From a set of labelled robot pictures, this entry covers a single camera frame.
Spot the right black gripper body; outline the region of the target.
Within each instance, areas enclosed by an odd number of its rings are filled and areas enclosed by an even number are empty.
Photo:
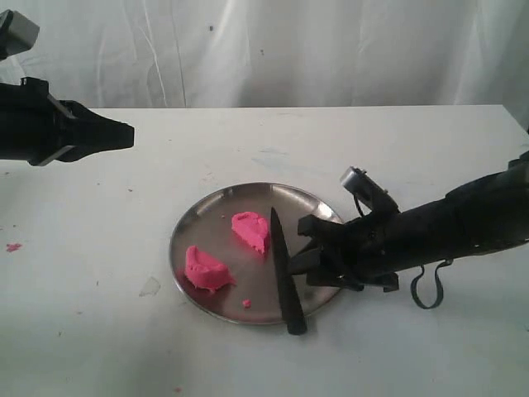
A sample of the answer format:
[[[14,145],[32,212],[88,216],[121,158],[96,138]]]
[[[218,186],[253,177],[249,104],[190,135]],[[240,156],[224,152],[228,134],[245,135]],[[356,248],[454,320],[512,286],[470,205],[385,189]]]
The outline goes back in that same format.
[[[333,244],[317,241],[329,255],[331,285],[361,291],[366,285],[398,289],[397,273],[413,267],[413,211],[371,213],[343,223]]]

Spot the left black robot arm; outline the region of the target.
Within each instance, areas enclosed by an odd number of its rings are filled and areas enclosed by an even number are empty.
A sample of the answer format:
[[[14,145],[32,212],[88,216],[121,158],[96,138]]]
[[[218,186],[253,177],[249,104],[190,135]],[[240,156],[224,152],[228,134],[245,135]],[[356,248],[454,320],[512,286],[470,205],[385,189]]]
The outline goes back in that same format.
[[[32,166],[81,160],[134,146],[135,129],[92,112],[81,103],[58,100],[49,83],[26,77],[1,85],[1,158]]]

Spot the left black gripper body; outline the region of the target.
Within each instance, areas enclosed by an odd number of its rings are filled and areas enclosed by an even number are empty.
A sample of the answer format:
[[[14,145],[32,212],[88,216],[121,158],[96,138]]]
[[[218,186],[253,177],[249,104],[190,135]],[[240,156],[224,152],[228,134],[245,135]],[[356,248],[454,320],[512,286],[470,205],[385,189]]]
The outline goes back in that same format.
[[[79,159],[79,148],[66,142],[69,122],[78,118],[73,100],[59,100],[42,79],[25,77],[12,96],[12,158],[33,166]]]

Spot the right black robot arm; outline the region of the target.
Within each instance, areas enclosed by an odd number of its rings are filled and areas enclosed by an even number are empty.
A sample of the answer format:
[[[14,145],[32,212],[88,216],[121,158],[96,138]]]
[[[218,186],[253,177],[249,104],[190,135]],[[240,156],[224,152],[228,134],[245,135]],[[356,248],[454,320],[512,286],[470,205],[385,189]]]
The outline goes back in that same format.
[[[307,215],[310,242],[288,263],[308,285],[361,291],[398,289],[398,272],[439,261],[505,251],[528,242],[528,155],[499,173],[463,184],[440,200],[400,211],[365,171],[350,167],[342,185],[369,213],[340,224]]]

